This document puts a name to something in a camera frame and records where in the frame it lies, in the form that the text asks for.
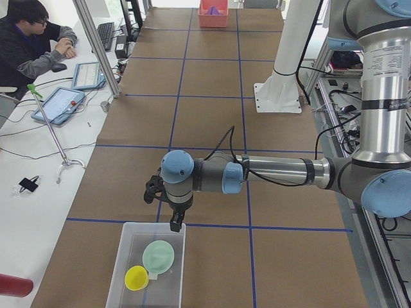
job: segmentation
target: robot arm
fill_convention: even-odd
[[[331,189],[382,217],[411,210],[411,158],[403,145],[411,1],[333,0],[329,35],[334,49],[346,50],[355,40],[364,50],[359,150],[351,158],[321,160],[221,153],[202,160],[171,151],[161,162],[161,172],[147,183],[144,200],[170,204],[173,231],[180,230],[193,191],[238,193],[246,180]]]

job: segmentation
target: eyeglasses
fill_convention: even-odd
[[[47,19],[45,21],[35,21],[36,24],[41,24],[42,27],[44,27],[47,24],[47,22]]]

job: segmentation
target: red cylinder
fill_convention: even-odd
[[[0,274],[0,295],[25,297],[33,289],[30,279]]]

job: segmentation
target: table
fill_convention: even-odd
[[[112,19],[95,19],[96,25]],[[78,35],[76,51],[78,56],[63,60],[67,70],[59,73],[51,71],[39,76],[35,84],[59,78],[72,77],[77,63],[93,62],[96,57],[91,53],[91,47],[85,36],[82,25],[78,22],[73,28]],[[110,64],[115,66],[117,58],[114,54],[115,42],[111,52],[107,53]],[[70,87],[71,80],[56,81],[37,87],[37,90],[47,97],[57,87]],[[88,144],[75,150],[67,151],[69,158],[78,158],[88,164],[94,149],[94,142],[103,126],[106,113],[100,103],[111,100],[108,87],[94,91],[87,96],[87,107],[79,114],[74,114],[61,127],[54,127],[56,135],[63,148],[73,148]],[[23,99],[31,99],[27,94]],[[36,110],[34,101],[21,103],[10,116],[11,120],[20,119],[29,110]],[[18,123],[7,122],[0,130],[0,135],[11,134],[43,124],[35,122],[25,115]],[[17,135],[0,137],[0,147],[8,151],[31,157],[40,157],[58,151],[47,126],[43,126]],[[56,171],[62,163],[60,154],[48,158],[32,160],[21,158],[0,150],[0,273],[26,277],[34,282],[33,291],[25,298],[0,296],[0,307],[26,308],[31,305],[43,274],[48,265],[51,253],[66,220],[67,213],[73,202],[77,188],[84,174],[80,166],[73,166],[63,171],[62,181],[56,183]],[[40,176],[37,190],[31,195],[15,193],[16,185],[24,178]]]

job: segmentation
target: blue joint cap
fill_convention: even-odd
[[[390,15],[411,18],[410,0],[375,0],[375,2]]]
[[[328,48],[335,51],[362,50],[362,46],[356,40],[347,40],[335,37],[327,37]]]
[[[161,160],[161,176],[166,183],[181,183],[194,170],[194,160],[189,153],[181,150],[168,152]]]
[[[224,168],[222,191],[224,194],[238,194],[243,184],[243,167],[229,162]]]
[[[361,204],[381,217],[400,217],[411,210],[410,186],[411,171],[388,171],[367,185],[361,195]]]

